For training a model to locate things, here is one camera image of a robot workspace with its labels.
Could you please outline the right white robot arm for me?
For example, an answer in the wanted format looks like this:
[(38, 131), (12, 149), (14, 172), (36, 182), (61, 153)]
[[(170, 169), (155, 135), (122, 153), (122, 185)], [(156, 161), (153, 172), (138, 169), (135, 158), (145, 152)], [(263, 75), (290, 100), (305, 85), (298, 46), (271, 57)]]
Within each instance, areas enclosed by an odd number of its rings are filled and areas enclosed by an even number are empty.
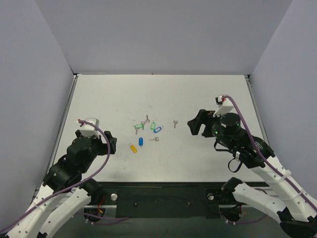
[(214, 111), (199, 110), (187, 123), (191, 134), (198, 135), (201, 125), (205, 125), (203, 137), (214, 137), (215, 144), (224, 146), (224, 152), (260, 176), (276, 195), (267, 195), (238, 178), (231, 178), (221, 188), (222, 199), (227, 203), (236, 200), (265, 213), (292, 238), (316, 237), (317, 201), (299, 187), (262, 139), (241, 127), (238, 114), (219, 117), (214, 114)]

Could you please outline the solid blue key tag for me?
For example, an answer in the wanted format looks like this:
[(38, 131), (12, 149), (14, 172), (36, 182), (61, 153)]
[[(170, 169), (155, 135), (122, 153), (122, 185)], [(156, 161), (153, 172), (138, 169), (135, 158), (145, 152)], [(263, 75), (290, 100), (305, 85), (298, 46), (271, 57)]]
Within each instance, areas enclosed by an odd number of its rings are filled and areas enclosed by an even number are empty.
[(140, 138), (138, 139), (138, 145), (139, 145), (140, 147), (142, 147), (142, 146), (144, 145), (144, 140), (143, 140), (142, 137), (140, 137)]

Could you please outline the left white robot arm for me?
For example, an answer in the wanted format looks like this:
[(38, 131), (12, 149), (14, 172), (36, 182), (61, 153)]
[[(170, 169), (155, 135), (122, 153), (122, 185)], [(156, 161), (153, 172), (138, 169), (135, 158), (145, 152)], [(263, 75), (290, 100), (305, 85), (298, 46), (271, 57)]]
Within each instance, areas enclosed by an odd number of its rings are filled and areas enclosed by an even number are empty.
[(56, 231), (85, 205), (101, 205), (106, 194), (93, 178), (80, 183), (97, 156), (114, 154), (117, 139), (109, 131), (103, 143), (101, 136), (93, 132), (89, 137), (80, 130), (56, 164), (46, 174), (26, 216), (16, 222), (4, 238), (51, 238)]

